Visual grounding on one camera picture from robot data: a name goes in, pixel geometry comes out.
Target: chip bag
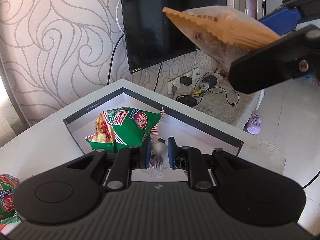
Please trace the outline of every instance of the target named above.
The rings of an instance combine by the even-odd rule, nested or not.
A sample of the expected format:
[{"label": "chip bag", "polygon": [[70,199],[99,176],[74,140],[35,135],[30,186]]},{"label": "chip bag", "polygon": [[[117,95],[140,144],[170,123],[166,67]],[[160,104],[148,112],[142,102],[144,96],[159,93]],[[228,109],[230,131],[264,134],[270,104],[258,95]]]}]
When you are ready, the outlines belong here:
[{"label": "chip bag", "polygon": [[19,181],[9,174],[0,175],[0,226],[20,221],[12,202]]},{"label": "chip bag", "polygon": [[173,24],[229,73],[233,61],[281,37],[271,29],[231,7],[208,6],[179,12],[162,10]]},{"label": "chip bag", "polygon": [[93,150],[117,153],[128,146],[141,146],[146,136],[158,136],[158,122],[164,116],[130,107],[103,111],[95,121],[96,133],[85,139]]}]

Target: black television screen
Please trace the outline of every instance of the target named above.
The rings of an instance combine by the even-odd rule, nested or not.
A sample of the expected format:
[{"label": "black television screen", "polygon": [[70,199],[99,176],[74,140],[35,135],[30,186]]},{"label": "black television screen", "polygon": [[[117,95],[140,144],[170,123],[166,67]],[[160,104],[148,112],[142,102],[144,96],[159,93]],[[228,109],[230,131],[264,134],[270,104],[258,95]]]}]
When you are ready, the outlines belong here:
[{"label": "black television screen", "polygon": [[163,7],[184,11],[210,5],[227,5],[227,0],[122,0],[130,73],[198,49],[166,17]]}]

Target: orange snack package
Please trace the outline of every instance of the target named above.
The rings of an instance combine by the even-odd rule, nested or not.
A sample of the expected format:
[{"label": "orange snack package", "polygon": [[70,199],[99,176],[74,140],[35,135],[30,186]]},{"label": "orange snack package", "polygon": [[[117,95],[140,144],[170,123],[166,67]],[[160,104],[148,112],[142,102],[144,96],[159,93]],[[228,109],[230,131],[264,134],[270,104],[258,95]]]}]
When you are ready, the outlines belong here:
[{"label": "orange snack package", "polygon": [[248,51],[281,37],[250,16],[226,6],[208,6],[179,12],[162,10],[174,25],[208,54],[224,72]]}]

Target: power outlet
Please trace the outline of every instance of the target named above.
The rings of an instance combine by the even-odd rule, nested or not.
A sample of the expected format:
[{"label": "power outlet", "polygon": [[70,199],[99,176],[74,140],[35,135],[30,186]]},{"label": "power outlet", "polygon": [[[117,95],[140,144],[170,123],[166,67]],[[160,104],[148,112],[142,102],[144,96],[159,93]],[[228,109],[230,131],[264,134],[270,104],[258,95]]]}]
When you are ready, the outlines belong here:
[{"label": "power outlet", "polygon": [[177,87],[177,90],[178,90],[179,88],[185,86],[185,85],[183,85],[183,84],[180,83],[180,78],[181,78],[182,76],[191,77],[191,78],[192,78],[192,85],[193,85],[193,81],[199,79],[199,75],[197,75],[197,73],[199,74],[199,67],[197,67],[197,68],[195,68],[195,69],[193,70],[193,75],[192,75],[192,76],[191,76],[191,74],[192,74],[192,70],[191,70],[191,71],[189,71],[189,72],[187,72],[187,73],[185,73],[185,74],[183,74],[183,75],[181,75],[181,76],[178,76],[177,78],[169,81],[169,82],[168,82],[168,94],[170,95],[170,94],[172,93],[172,87],[173,87],[173,86],[176,86],[176,87]]}]

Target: swirl patterned wallpaper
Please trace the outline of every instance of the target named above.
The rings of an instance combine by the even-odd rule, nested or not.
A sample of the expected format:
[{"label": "swirl patterned wallpaper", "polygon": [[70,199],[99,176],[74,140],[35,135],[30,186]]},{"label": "swirl patterned wallpaper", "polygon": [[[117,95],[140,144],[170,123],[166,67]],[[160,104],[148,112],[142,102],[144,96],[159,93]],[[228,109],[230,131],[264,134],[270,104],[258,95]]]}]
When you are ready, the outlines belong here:
[{"label": "swirl patterned wallpaper", "polygon": [[[106,85],[111,53],[121,35],[115,20],[117,1],[0,0],[0,52],[31,124]],[[192,70],[195,61],[201,75],[213,67],[202,51],[168,60],[156,92],[168,96],[167,82]],[[158,70],[154,65],[130,74],[123,38],[111,80],[127,79],[153,89]]]}]

